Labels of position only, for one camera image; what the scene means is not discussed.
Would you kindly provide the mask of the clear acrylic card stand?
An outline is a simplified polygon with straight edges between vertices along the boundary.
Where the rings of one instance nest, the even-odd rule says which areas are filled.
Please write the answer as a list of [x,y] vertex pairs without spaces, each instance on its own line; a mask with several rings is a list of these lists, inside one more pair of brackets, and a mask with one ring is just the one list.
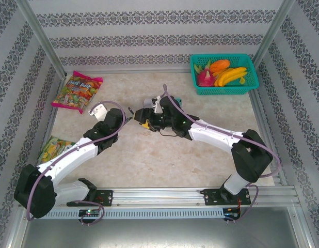
[[[179,104],[179,106],[182,106],[182,99],[181,98],[175,98],[176,102]],[[147,98],[143,101],[143,108],[155,108],[155,102],[157,101],[156,98]]]

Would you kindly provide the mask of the pink candy bag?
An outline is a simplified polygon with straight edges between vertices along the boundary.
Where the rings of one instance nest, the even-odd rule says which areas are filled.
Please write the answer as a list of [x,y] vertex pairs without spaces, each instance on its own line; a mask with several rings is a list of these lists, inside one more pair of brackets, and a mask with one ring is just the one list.
[[80,114],[88,106],[103,83],[102,77],[90,77],[73,71],[72,76],[64,85],[52,107],[77,110]]

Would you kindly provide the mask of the pink dragon fruit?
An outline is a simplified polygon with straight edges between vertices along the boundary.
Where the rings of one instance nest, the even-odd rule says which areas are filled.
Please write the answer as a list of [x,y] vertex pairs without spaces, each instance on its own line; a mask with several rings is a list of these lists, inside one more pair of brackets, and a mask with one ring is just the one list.
[[214,82],[215,78],[209,69],[204,69],[197,75],[197,85],[199,87],[212,87]]

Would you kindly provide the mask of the teal plastic basket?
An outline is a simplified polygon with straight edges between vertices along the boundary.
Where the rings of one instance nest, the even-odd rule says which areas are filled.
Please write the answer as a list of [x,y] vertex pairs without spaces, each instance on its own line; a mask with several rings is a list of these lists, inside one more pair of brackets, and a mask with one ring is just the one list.
[[[201,87],[197,82],[197,73],[194,66],[205,67],[209,61],[215,62],[220,59],[230,61],[231,68],[245,67],[247,74],[244,76],[245,83],[241,84],[239,79],[236,79],[226,86],[211,86]],[[242,53],[221,53],[221,54],[193,54],[190,56],[190,70],[196,93],[198,95],[243,95],[253,89],[259,87],[259,80],[256,74],[255,67],[248,54]]]

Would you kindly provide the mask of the green candy bag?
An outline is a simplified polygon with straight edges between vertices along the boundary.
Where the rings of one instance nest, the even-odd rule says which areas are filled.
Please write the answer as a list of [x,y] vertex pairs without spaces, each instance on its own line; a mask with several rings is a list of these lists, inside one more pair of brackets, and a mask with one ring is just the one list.
[[64,139],[59,139],[55,136],[51,136],[42,148],[37,163],[46,163],[51,159],[56,158],[57,156],[71,148],[74,144],[74,142],[66,141]]

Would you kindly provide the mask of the orange mango fruit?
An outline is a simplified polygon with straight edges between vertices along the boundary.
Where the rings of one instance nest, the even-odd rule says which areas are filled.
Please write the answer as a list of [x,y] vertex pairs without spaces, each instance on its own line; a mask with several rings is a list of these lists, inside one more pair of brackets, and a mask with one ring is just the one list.
[[230,61],[228,59],[221,59],[221,60],[217,60],[213,62],[210,65],[209,70],[212,73],[217,73],[227,69],[229,66],[230,66]]

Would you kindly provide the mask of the yellow banana bunch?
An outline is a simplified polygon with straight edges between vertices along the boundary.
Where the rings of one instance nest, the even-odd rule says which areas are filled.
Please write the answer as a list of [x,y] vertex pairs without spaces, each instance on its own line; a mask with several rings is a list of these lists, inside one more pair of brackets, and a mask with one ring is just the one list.
[[214,86],[224,87],[231,81],[243,78],[247,73],[247,68],[245,67],[226,69],[218,75],[214,82]]

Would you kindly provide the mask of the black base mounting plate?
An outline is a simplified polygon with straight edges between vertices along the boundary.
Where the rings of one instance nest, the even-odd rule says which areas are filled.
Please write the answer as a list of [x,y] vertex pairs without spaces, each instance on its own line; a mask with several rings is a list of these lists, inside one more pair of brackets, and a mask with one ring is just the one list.
[[249,191],[246,188],[240,190],[236,195],[229,193],[226,189],[204,189],[200,191],[204,196],[206,206],[230,206],[230,205],[243,205],[251,204]]
[[68,202],[68,207],[77,207],[77,206],[95,206],[93,203],[100,204],[104,207],[110,207],[113,200],[113,191],[112,190],[96,190],[89,192],[84,201],[90,203],[77,203],[74,201]]

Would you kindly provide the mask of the aluminium frame rail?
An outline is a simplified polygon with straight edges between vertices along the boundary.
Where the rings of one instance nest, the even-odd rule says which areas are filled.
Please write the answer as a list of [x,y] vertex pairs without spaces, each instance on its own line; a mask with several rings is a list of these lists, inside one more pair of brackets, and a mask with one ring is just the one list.
[[67,79],[67,75],[64,75],[62,77],[61,81],[60,81],[60,84],[59,84],[57,90],[55,91],[54,96],[50,98],[50,101],[49,101],[49,107],[50,107],[49,118],[48,118],[48,120],[46,122],[46,125],[45,125],[45,133],[44,133],[42,142],[41,142],[40,147],[39,147],[39,152],[38,152],[36,160],[35,160],[35,162],[33,164],[35,167],[37,165],[39,165],[40,162],[41,162],[41,158],[40,158],[41,157],[41,151],[42,151],[44,145],[46,144],[47,140],[50,138],[51,132],[52,132],[52,129],[53,129],[54,120],[55,120],[55,116],[56,116],[57,110],[55,109],[55,107],[52,106],[52,102],[56,99],[57,95],[59,94],[59,92],[63,88],[66,79]]
[[[262,106],[261,99],[259,97],[258,92],[256,90],[251,90],[249,92],[249,97],[250,97],[250,102],[254,111],[254,115],[258,124],[260,136],[262,137],[262,140],[264,141],[265,145],[269,149],[271,149],[273,152],[279,155],[277,153],[277,149],[274,144],[274,140],[270,132],[270,127],[267,123],[266,115],[263,110],[263,106]],[[271,173],[276,172],[275,174],[272,175],[275,185],[279,185],[279,186],[288,185],[282,169],[277,169],[277,161],[275,158],[271,162],[269,169]]]

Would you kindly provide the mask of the wide aluminium mounting rail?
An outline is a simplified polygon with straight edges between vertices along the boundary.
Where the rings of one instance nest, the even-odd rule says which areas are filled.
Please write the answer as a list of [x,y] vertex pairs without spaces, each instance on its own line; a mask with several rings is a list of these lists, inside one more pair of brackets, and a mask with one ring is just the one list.
[[[247,188],[251,204],[255,207],[300,206],[300,200],[293,186],[267,186]],[[192,207],[206,206],[202,188],[114,188],[110,207]]]

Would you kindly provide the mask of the aluminium frame post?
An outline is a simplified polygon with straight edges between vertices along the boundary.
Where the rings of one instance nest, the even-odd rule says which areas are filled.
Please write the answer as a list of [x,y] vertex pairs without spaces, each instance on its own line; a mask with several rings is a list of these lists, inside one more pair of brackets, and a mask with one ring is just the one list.
[[255,68],[259,66],[263,57],[265,56],[268,47],[272,43],[273,39],[275,38],[278,30],[280,29],[281,24],[285,20],[286,16],[290,12],[292,6],[294,5],[296,0],[283,0],[280,8],[278,9],[267,33],[265,34],[257,52],[253,57],[253,65]]
[[33,30],[35,36],[37,37],[39,43],[43,47],[46,55],[49,57],[52,65],[54,66],[56,72],[61,78],[65,78],[67,73],[59,59],[59,56],[55,52],[50,39],[46,35],[43,27],[41,26],[36,14],[34,13],[28,0],[15,0],[17,6],[22,12],[24,18],[28,22],[29,26]]

